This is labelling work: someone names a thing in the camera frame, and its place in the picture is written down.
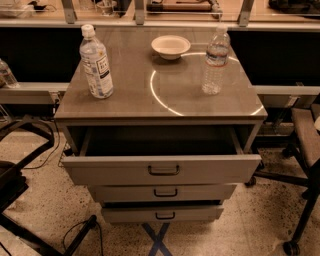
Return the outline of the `clear plastic water bottle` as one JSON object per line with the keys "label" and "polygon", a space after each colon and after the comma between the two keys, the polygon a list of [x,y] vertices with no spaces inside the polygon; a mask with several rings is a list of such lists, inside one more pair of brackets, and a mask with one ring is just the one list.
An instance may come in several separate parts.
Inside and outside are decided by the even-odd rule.
{"label": "clear plastic water bottle", "polygon": [[202,90],[209,95],[218,94],[222,88],[231,43],[227,30],[225,24],[219,24],[206,48]]}

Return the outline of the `black office chair right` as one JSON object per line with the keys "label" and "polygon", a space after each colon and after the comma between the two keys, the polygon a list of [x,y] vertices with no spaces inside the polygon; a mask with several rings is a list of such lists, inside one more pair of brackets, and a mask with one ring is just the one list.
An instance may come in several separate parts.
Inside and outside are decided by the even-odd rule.
{"label": "black office chair right", "polygon": [[246,183],[247,187],[256,184],[256,178],[266,178],[292,185],[306,187],[302,198],[306,205],[300,217],[299,223],[290,241],[283,243],[283,250],[287,256],[299,256],[298,242],[308,223],[314,206],[320,195],[320,95],[307,108],[292,107],[291,120],[294,131],[282,144],[286,147],[282,150],[285,158],[294,157],[306,175],[305,178],[288,176],[277,173],[263,172],[263,162],[260,162],[256,171]]}

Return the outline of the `grey bottom drawer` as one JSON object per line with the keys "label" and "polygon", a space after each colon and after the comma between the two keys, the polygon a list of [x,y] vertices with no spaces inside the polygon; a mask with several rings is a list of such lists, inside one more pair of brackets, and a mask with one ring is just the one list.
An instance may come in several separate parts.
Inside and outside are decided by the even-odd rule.
{"label": "grey bottom drawer", "polygon": [[214,221],[222,212],[223,206],[215,200],[134,203],[101,210],[105,221],[109,223]]}

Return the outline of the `labelled plastic water bottle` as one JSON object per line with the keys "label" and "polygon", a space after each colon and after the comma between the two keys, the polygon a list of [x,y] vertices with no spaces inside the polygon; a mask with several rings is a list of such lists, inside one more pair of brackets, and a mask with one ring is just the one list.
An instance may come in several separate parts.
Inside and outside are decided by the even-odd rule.
{"label": "labelled plastic water bottle", "polygon": [[90,92],[98,99],[108,98],[113,93],[113,81],[106,48],[91,24],[83,25],[81,32],[79,52]]}

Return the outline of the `grey drawer cabinet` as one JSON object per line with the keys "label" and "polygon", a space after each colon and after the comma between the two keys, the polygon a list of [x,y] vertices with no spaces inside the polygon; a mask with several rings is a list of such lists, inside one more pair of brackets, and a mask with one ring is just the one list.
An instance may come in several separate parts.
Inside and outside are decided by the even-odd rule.
{"label": "grey drawer cabinet", "polygon": [[[71,156],[79,154],[86,133],[93,127],[111,126],[227,126],[234,129],[247,154],[267,113],[240,62],[229,58],[222,90],[204,93],[201,80],[210,30],[201,28],[100,28],[97,35],[107,47],[114,92],[94,98],[85,74],[78,69],[55,115]],[[190,49],[175,60],[163,59],[151,42],[160,36],[186,38]],[[124,204],[182,202],[111,202]]]}

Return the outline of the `black chair base left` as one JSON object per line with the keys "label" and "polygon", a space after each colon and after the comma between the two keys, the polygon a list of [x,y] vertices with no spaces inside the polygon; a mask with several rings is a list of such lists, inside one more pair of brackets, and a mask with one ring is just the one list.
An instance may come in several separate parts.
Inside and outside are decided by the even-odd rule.
{"label": "black chair base left", "polygon": [[92,215],[88,220],[82,222],[82,228],[64,253],[55,250],[49,244],[31,233],[24,227],[19,226],[13,220],[3,214],[20,195],[27,189],[26,178],[21,170],[54,146],[55,138],[53,129],[41,120],[26,115],[21,120],[15,120],[0,129],[0,140],[3,140],[11,132],[23,129],[47,139],[47,142],[39,146],[18,163],[9,161],[0,162],[0,225],[24,241],[36,246],[36,251],[41,256],[72,256],[81,244],[87,233],[97,225],[97,217]]}

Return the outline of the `grey top drawer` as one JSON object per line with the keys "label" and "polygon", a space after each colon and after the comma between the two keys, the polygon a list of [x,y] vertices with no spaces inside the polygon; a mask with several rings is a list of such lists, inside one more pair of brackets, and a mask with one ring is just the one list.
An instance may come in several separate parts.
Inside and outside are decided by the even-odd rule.
{"label": "grey top drawer", "polygon": [[259,162],[227,126],[93,127],[62,161],[74,183],[92,186],[241,183]]}

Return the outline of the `grey middle drawer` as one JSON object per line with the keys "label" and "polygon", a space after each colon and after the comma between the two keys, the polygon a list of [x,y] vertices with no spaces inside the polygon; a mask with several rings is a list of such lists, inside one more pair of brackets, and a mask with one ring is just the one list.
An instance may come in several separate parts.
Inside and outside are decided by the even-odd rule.
{"label": "grey middle drawer", "polygon": [[234,192],[234,184],[151,185],[151,186],[89,186],[96,202],[155,202],[225,200]]}

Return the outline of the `grey drawer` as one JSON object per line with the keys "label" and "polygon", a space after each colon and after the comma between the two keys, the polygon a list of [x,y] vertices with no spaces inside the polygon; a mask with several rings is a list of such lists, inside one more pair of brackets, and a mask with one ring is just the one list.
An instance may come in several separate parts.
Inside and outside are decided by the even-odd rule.
{"label": "grey drawer", "polygon": [[151,186],[89,186],[96,202],[155,202],[225,200],[234,192],[234,184],[151,185]]}
{"label": "grey drawer", "polygon": [[109,223],[214,221],[222,212],[223,206],[215,200],[134,203],[101,210],[105,221]]}
{"label": "grey drawer", "polygon": [[93,127],[62,161],[74,183],[92,186],[241,183],[259,162],[227,126]]}

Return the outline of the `white paper bowl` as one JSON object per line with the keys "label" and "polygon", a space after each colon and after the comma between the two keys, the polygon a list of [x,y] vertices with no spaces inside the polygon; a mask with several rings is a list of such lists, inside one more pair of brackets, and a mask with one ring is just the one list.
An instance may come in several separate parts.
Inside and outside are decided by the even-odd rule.
{"label": "white paper bowl", "polygon": [[190,49],[191,43],[181,36],[165,35],[155,38],[151,46],[163,59],[175,60]]}

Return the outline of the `water bottle at left edge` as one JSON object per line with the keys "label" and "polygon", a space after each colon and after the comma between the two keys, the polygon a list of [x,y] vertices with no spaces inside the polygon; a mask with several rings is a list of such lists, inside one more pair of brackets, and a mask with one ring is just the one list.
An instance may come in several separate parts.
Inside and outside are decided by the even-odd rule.
{"label": "water bottle at left edge", "polygon": [[20,85],[8,64],[0,59],[0,88],[2,87],[19,88]]}

